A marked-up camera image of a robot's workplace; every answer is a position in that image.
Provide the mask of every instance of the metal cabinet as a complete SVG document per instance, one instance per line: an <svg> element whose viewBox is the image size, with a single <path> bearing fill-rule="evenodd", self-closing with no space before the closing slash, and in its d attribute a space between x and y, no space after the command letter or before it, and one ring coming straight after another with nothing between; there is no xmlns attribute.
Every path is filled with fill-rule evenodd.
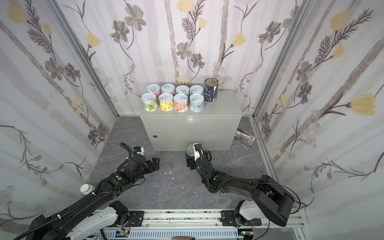
<svg viewBox="0 0 384 240"><path fill-rule="evenodd" d="M194 142L206 150L229 150L242 113L233 91L219 91L214 102L204 101L201 112L141 110L140 118L153 150L185 151Z"/></svg>

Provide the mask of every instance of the cabinet top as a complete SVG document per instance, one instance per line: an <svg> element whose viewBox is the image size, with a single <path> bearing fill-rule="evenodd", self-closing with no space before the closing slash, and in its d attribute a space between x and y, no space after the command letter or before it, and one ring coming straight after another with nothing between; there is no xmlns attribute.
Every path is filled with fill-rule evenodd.
<svg viewBox="0 0 384 240"><path fill-rule="evenodd" d="M217 92L217 99L214 102L204 101L204 109L200 112L193 112L188 108L185 112L171 110L165 112L158 108L148 112L141 107L140 117L146 118L240 118L242 116L240 105L234 91L224 90Z"/></svg>

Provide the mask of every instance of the metal tray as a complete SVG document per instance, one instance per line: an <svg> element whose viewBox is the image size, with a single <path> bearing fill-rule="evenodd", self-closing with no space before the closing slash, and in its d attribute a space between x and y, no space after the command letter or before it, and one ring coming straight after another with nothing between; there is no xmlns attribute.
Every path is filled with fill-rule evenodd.
<svg viewBox="0 0 384 240"><path fill-rule="evenodd" d="M248 140L244 141L244 140L240 139L240 137L238 137L235 134L235 139L239 140L242 144L246 145L247 147L251 147L255 143L255 141L256 141L256 137L255 136L253 136L252 134L247 133L246 131L244 131L243 129L241 129L239 127L237 128L237 131L245 133L246 135L249 135L252 138L252 139L248 139Z"/></svg>

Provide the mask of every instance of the cabinet door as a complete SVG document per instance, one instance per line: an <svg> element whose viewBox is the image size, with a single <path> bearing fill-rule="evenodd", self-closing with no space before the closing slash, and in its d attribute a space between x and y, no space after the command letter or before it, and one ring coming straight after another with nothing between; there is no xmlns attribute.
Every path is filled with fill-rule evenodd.
<svg viewBox="0 0 384 240"><path fill-rule="evenodd" d="M199 142L205 150L229 150L241 118L142 119L155 151L185 151Z"/></svg>

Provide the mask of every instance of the wall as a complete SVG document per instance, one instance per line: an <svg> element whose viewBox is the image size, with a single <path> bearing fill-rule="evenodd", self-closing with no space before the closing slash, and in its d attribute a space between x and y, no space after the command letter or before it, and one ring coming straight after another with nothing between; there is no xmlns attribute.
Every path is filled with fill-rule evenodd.
<svg viewBox="0 0 384 240"><path fill-rule="evenodd" d="M315 1L257 116L313 240L384 234L383 11Z"/></svg>
<svg viewBox="0 0 384 240"><path fill-rule="evenodd" d="M0 235L78 200L114 118L43 1L0 3Z"/></svg>
<svg viewBox="0 0 384 240"><path fill-rule="evenodd" d="M255 105L301 1L58 0L120 114L149 84L219 80L243 114Z"/></svg>

